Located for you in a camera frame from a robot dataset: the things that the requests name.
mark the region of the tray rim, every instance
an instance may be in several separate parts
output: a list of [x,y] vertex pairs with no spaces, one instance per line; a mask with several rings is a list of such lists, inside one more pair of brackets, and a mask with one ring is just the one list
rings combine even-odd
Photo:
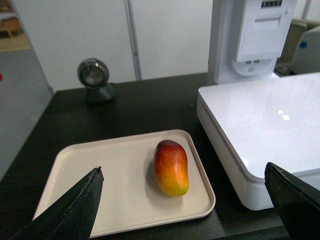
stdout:
[[199,171],[199,174],[201,176],[204,188],[206,190],[206,193],[208,195],[209,198],[209,202],[210,202],[210,208],[200,214],[195,214],[195,215],[191,215],[191,216],[184,216],[184,217],[178,217],[178,218],[173,218],[171,220],[162,220],[162,221],[156,221],[156,222],[150,222],[150,223],[145,223],[142,225],[137,225],[134,227],[127,227],[127,228],[122,228],[122,230],[115,230],[109,233],[106,233],[105,231],[103,232],[97,232],[95,234],[91,233],[90,238],[97,238],[97,237],[101,237],[101,236],[107,236],[107,235],[111,235],[111,234],[117,234],[117,233],[122,233],[122,232],[128,232],[128,231],[133,231],[133,230],[138,230],[138,229],[144,229],[144,228],[149,228],[149,227],[155,227],[155,226],[160,226],[160,225],[165,225],[165,224],[172,224],[172,223],[178,223],[178,222],[183,222],[183,221],[187,221],[187,220],[192,220],[192,219],[199,219],[199,218],[203,218],[205,216],[207,216],[208,214],[210,214],[212,212],[212,210],[214,209],[215,205],[216,205],[216,195],[215,192],[210,184],[210,181],[208,179],[207,173],[205,171],[205,168],[201,162],[201,159],[199,157],[199,154],[196,150],[196,147],[194,145],[194,142],[191,138],[191,135],[181,129],[171,129],[171,130],[164,130],[164,131],[156,131],[156,132],[149,132],[149,133],[142,133],[142,134],[135,134],[135,135],[128,135],[128,136],[121,136],[121,137],[115,137],[115,138],[108,138],[108,139],[102,139],[102,140],[97,140],[97,141],[89,141],[89,142],[82,142],[82,143],[76,143],[76,144],[71,144],[69,146],[64,147],[62,150],[60,150],[58,152],[58,154],[55,157],[55,160],[53,162],[53,165],[51,167],[50,170],[50,174],[47,178],[46,184],[43,188],[42,191],[42,195],[41,198],[38,202],[38,205],[36,207],[35,213],[33,215],[32,220],[34,220],[35,218],[37,218],[42,212],[44,212],[45,210],[40,209],[40,207],[42,208],[43,206],[43,200],[44,197],[46,196],[46,190],[48,189],[48,185],[53,184],[53,180],[54,180],[54,174],[55,174],[55,165],[57,164],[58,160],[60,159],[59,157],[61,155],[63,155],[65,152],[72,150],[72,148],[74,147],[79,147],[79,146],[88,146],[88,145],[95,145],[95,144],[104,144],[104,143],[108,143],[108,142],[125,142],[125,141],[129,141],[129,140],[134,140],[134,139],[143,139],[146,137],[153,137],[153,136],[159,136],[159,135],[166,135],[166,134],[178,134],[183,136],[187,142],[188,145],[190,147],[191,153],[193,155],[197,170]]

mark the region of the white device housing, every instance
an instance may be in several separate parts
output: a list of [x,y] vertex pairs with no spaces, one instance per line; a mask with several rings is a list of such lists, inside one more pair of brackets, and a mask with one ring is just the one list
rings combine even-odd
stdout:
[[275,78],[297,0],[214,0],[208,85]]
[[273,207],[268,162],[320,190],[320,73],[274,74],[296,4],[213,1],[207,80],[213,86],[199,89],[197,116],[251,210]]
[[320,73],[201,87],[197,116],[240,201],[272,208],[268,162],[320,190]]

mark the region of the display screen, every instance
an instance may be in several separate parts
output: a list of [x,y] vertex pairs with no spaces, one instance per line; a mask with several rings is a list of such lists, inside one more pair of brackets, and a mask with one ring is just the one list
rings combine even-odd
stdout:
[[282,4],[282,0],[278,1],[263,1],[261,4],[261,8],[268,8],[268,7],[280,7]]

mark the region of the black table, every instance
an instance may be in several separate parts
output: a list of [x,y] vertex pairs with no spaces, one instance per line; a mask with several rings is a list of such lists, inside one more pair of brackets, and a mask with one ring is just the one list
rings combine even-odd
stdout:
[[79,143],[181,129],[194,142],[216,195],[203,218],[133,230],[97,239],[289,239],[275,210],[245,208],[197,118],[205,73],[116,83],[115,99],[87,105],[84,88],[58,91],[0,183],[0,239],[29,223],[56,155]]

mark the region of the beige tray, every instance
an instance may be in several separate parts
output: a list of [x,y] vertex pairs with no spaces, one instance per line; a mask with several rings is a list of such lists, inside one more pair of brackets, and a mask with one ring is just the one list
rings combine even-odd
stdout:
[[[157,144],[176,141],[188,158],[189,191],[181,197],[163,193],[154,177]],[[216,197],[190,135],[169,130],[71,145],[56,157],[34,218],[93,168],[104,176],[91,238],[208,215]]]

